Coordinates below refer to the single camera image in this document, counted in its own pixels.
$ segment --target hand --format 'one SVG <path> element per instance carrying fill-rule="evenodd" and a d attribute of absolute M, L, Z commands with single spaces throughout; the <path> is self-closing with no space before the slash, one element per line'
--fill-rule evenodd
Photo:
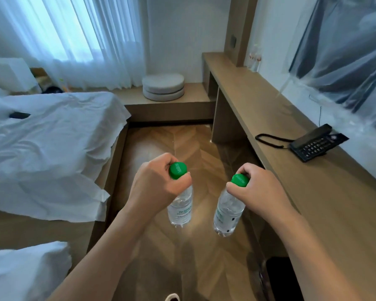
<path fill-rule="evenodd" d="M 242 201 L 251 211 L 268 222 L 295 212 L 286 192 L 271 171 L 246 163 L 238 169 L 238 173 L 250 177 L 248 185 L 238 187 L 228 182 L 227 192 Z"/>
<path fill-rule="evenodd" d="M 150 162 L 144 162 L 132 182 L 125 207 L 139 214 L 137 217 L 150 221 L 170 205 L 177 195 L 192 185 L 189 172 L 177 180 L 170 177 L 168 169 L 177 161 L 172 154 L 164 153 Z"/>

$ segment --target herringbone wood floor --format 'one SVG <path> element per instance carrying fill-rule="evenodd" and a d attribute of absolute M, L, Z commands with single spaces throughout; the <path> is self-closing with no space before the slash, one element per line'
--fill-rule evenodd
<path fill-rule="evenodd" d="M 155 217 L 120 279 L 115 301 L 162 301 L 170 293 L 182 301 L 256 301 L 247 267 L 251 244 L 242 220 L 228 238 L 212 227 L 220 192 L 238 167 L 251 162 L 251 154 L 242 143 L 217 147 L 210 138 L 207 125 L 128 131 L 111 211 L 125 204 L 140 165 L 164 152 L 187 164 L 194 201 L 184 228 L 170 224 L 166 209 Z"/>

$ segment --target black telephone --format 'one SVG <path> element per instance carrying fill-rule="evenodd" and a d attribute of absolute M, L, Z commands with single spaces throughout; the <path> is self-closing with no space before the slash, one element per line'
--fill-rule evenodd
<path fill-rule="evenodd" d="M 284 146 L 278 146 L 262 140 L 262 136 L 290 142 L 290 144 L 285 148 Z M 349 138 L 344 134 L 333 131 L 333 128 L 328 124 L 324 124 L 296 140 L 281 138 L 269 134 L 259 134 L 255 136 L 255 139 L 274 148 L 290 149 L 301 161 L 307 162 L 315 157 L 326 154 L 327 151 L 342 144 Z"/>

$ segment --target water bottle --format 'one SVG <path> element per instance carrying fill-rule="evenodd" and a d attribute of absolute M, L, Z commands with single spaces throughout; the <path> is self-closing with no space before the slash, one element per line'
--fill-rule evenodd
<path fill-rule="evenodd" d="M 183 162 L 175 162 L 170 165 L 169 174 L 172 179 L 179 179 L 187 172 L 187 166 Z M 192 214 L 192 185 L 179 194 L 167 207 L 168 218 L 175 227 L 187 224 Z"/>
<path fill-rule="evenodd" d="M 249 178 L 244 174 L 236 174 L 231 182 L 239 187 L 246 187 Z M 245 204 L 224 189 L 218 199 L 213 228 L 220 236 L 231 235 L 238 224 L 239 218 L 245 209 Z"/>

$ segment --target stacked cushion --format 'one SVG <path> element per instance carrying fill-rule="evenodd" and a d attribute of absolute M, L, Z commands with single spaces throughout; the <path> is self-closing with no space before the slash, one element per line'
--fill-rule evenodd
<path fill-rule="evenodd" d="M 184 76 L 177 73 L 148 75 L 142 79 L 144 96 L 155 101 L 170 101 L 184 95 Z"/>

